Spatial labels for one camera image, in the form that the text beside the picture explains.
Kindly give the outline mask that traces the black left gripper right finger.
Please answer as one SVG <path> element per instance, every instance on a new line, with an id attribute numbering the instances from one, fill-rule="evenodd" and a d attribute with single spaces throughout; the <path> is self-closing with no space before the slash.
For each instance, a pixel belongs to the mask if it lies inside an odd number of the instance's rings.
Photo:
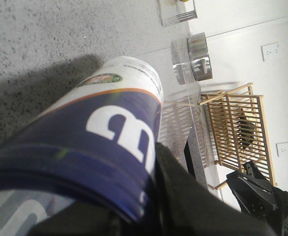
<path id="1" fill-rule="evenodd" d="M 155 144 L 159 222 L 164 236 L 273 236 L 267 223 L 218 200 Z"/>

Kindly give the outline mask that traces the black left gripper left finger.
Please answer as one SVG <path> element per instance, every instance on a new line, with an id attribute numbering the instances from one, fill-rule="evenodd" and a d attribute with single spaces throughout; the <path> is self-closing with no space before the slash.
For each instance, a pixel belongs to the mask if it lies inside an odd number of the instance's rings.
<path id="1" fill-rule="evenodd" d="M 31 236 L 119 236 L 120 218 L 100 205 L 75 202 L 33 226 Z"/>

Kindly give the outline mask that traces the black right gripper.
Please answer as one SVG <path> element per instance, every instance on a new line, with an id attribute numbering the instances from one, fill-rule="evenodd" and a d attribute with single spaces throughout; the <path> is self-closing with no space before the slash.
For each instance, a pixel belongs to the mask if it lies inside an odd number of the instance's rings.
<path id="1" fill-rule="evenodd" d="M 227 184 L 241 212 L 267 223 L 278 236 L 288 236 L 288 191 L 273 186 L 253 161 L 245 172 L 227 174 Z"/>

